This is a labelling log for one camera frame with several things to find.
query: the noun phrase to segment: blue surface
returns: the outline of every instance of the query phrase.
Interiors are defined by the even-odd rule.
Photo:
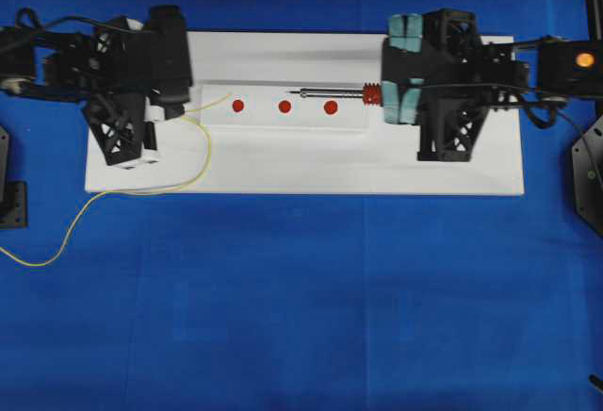
[[[583,0],[1,1],[3,25],[21,6],[174,3],[196,28],[383,32],[452,7],[484,33],[587,36]],[[42,259],[87,198],[86,126],[70,105],[1,97],[0,113],[30,202],[0,244]],[[522,198],[99,202],[52,268],[0,264],[0,409],[600,408],[603,242],[572,211],[574,134],[522,123]]]

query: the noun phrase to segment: orange light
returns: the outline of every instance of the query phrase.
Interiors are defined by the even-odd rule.
[[[592,67],[595,63],[595,56],[591,53],[580,53],[576,56],[576,63],[579,67],[587,69],[588,67]]]

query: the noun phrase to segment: yellow wire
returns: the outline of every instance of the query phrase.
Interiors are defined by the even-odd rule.
[[[223,102],[224,100],[226,100],[228,97],[230,96],[230,94],[226,95],[225,97],[219,99],[216,102],[210,103],[204,107],[200,107],[196,110],[201,111],[203,109],[206,109],[208,107],[212,107],[214,105],[217,105],[221,102]],[[15,255],[14,253],[12,253],[11,251],[9,251],[6,248],[0,247],[0,254],[4,254],[7,257],[11,258],[12,260],[14,260],[15,262],[19,263],[20,265],[23,265],[24,267],[30,267],[30,268],[39,268],[39,267],[45,267],[47,265],[50,265],[51,263],[53,263],[55,260],[57,260],[62,254],[63,251],[65,251],[65,248],[67,247],[67,243],[69,242],[69,239],[72,236],[73,230],[75,229],[75,226],[77,225],[77,223],[79,222],[79,220],[82,218],[82,216],[84,216],[84,213],[86,213],[86,211],[88,210],[88,208],[97,200],[101,199],[102,197],[105,197],[109,194],[124,194],[127,196],[156,196],[159,194],[165,194],[167,192],[175,192],[175,191],[179,191],[181,189],[184,189],[186,187],[188,187],[189,185],[192,185],[193,183],[195,183],[196,181],[198,181],[199,179],[201,179],[201,177],[204,176],[204,174],[207,172],[207,169],[209,168],[209,163],[211,162],[211,156],[212,156],[212,140],[211,140],[211,136],[209,134],[209,131],[207,130],[207,128],[202,125],[199,121],[197,121],[196,119],[193,119],[191,117],[188,116],[182,116],[181,119],[183,121],[189,122],[189,123],[193,123],[194,125],[196,125],[205,135],[205,138],[207,139],[207,154],[205,155],[205,162],[203,164],[203,166],[201,167],[201,169],[199,170],[199,172],[192,177],[190,180],[187,180],[184,183],[181,183],[179,185],[174,185],[172,187],[164,187],[164,188],[159,188],[159,189],[152,189],[149,191],[134,191],[134,190],[127,190],[127,189],[115,189],[115,190],[110,190],[110,191],[103,191],[100,192],[98,194],[95,194],[94,196],[92,196],[90,199],[88,199],[88,201],[82,206],[82,208],[79,210],[79,212],[77,213],[77,215],[75,215],[75,218],[73,218],[73,221],[71,224],[69,224],[69,227],[67,228],[67,232],[65,232],[65,237],[63,238],[63,242],[61,243],[60,247],[58,248],[57,252],[50,257],[48,260],[44,260],[41,263],[31,263],[31,262],[27,262],[25,260],[22,260],[19,256]]]
[[[195,109],[189,109],[188,111],[185,111],[186,113],[190,113],[190,112],[199,112],[199,111],[203,111],[205,109],[208,109],[209,107],[214,107],[215,105],[219,105],[220,103],[222,103],[224,100],[227,100],[228,98],[230,98],[231,94],[227,93],[226,95],[224,95],[222,98],[220,98],[219,100],[216,100],[215,102],[209,103],[207,105],[205,105],[204,107],[197,107]]]

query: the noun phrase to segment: red sticker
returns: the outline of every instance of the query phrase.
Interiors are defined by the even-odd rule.
[[[289,101],[283,100],[281,103],[279,103],[279,111],[281,111],[283,114],[286,114],[290,110],[291,110],[291,103]]]
[[[327,103],[324,104],[324,112],[326,112],[330,116],[333,116],[337,112],[337,108],[337,102],[334,100],[329,100]]]
[[[233,111],[234,112],[241,112],[244,107],[245,107],[245,104],[243,103],[242,100],[235,100],[233,102]]]

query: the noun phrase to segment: white platform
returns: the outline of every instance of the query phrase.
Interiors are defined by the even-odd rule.
[[[361,87],[381,80],[384,35],[191,32],[196,85],[188,108],[227,93],[204,111],[214,140],[211,167],[188,192],[291,194],[473,194],[524,192],[519,117],[491,112],[469,163],[418,162],[418,127],[383,122],[380,107],[287,94],[300,85]],[[512,41],[512,38],[484,38]],[[232,110],[240,99],[245,108]],[[289,100],[291,111],[278,109]],[[189,123],[156,126],[161,162],[132,171],[107,167],[89,136],[86,190],[147,189],[183,182],[204,160]]]

